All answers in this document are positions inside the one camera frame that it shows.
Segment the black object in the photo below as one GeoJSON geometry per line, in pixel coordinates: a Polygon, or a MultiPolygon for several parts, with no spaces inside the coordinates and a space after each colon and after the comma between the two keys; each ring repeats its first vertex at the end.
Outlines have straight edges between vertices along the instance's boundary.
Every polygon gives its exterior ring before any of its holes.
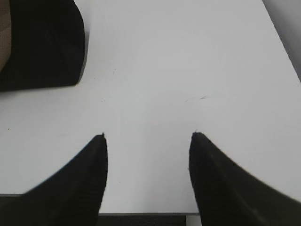
{"type": "Polygon", "coordinates": [[[75,85],[85,56],[84,23],[73,0],[10,0],[12,52],[0,91],[75,85]]]}
{"type": "Polygon", "coordinates": [[[104,135],[96,136],[67,165],[0,209],[1,226],[93,226],[108,172],[104,135]]]}
{"type": "Polygon", "coordinates": [[[301,204],[259,181],[194,133],[189,170],[203,226],[299,226],[301,204]]]}

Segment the white table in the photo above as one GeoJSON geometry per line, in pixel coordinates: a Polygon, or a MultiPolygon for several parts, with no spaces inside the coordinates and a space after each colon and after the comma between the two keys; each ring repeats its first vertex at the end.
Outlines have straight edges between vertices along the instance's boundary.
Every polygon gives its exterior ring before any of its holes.
{"type": "Polygon", "coordinates": [[[101,213],[197,213],[194,131],[301,201],[301,86],[261,0],[95,0],[75,87],[0,94],[0,194],[105,132],[101,213]]]}

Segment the desk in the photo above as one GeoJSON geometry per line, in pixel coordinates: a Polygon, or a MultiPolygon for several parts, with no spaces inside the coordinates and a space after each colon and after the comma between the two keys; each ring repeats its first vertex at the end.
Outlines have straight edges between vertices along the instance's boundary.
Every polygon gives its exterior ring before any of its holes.
{"type": "Polygon", "coordinates": [[[75,87],[0,94],[0,194],[105,133],[101,213],[197,213],[194,131],[301,201],[301,86],[261,0],[95,0],[75,87]]]}

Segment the white surface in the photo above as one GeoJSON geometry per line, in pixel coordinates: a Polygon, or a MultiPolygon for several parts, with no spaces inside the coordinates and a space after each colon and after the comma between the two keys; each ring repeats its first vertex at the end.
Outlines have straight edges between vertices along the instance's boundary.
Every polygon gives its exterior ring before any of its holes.
{"type": "Polygon", "coordinates": [[[26,192],[105,132],[102,213],[197,212],[188,171],[197,129],[301,201],[301,87],[261,0],[92,9],[79,85],[0,94],[0,193],[26,192]]]}
{"type": "Polygon", "coordinates": [[[186,226],[202,226],[200,216],[186,216],[186,226]]]}

